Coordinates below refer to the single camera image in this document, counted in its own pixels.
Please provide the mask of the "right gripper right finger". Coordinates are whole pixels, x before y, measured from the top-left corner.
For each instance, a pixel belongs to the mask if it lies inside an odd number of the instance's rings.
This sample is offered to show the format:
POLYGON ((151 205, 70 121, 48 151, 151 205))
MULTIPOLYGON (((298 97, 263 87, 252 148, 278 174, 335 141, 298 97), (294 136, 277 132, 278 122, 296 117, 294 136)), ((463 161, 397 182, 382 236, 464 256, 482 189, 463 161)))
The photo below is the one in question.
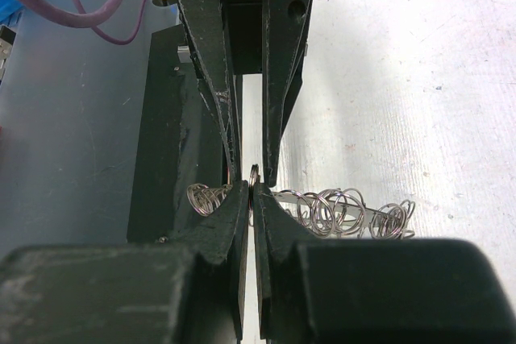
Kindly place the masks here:
POLYGON ((323 277, 313 253, 321 243, 279 205, 270 188, 253 189, 260 335, 321 340, 323 277))

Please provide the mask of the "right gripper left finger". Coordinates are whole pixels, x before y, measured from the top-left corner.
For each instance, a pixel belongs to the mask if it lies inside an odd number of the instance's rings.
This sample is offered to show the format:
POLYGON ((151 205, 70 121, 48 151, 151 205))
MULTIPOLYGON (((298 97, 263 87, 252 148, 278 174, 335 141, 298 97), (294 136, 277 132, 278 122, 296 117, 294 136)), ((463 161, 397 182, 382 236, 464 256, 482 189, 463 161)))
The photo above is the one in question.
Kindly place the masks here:
POLYGON ((192 184, 187 198, 202 220, 171 238, 194 253, 188 296, 178 318, 181 340, 243 337, 249 184, 192 184))

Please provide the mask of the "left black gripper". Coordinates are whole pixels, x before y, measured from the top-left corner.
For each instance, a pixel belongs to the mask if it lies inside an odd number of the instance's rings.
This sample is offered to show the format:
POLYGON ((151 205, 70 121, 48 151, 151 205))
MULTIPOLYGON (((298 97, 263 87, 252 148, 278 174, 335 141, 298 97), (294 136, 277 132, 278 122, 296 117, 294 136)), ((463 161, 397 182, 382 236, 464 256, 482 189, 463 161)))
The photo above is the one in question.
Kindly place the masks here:
POLYGON ((277 183, 281 139, 302 86, 312 0, 178 0, 198 89, 241 179, 234 75, 263 75, 263 173, 277 183))

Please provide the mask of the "round metal keyring disc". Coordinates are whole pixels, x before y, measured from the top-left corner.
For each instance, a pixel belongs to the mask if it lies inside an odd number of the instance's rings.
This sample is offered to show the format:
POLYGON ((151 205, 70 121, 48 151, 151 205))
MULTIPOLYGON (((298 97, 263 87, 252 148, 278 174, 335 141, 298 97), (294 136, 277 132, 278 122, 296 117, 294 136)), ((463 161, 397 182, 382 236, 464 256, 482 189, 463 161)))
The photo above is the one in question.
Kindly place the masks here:
POLYGON ((365 204, 358 189, 324 189, 318 193, 283 189, 272 197, 294 221, 320 238, 409 239, 415 203, 404 200, 379 209, 365 204))

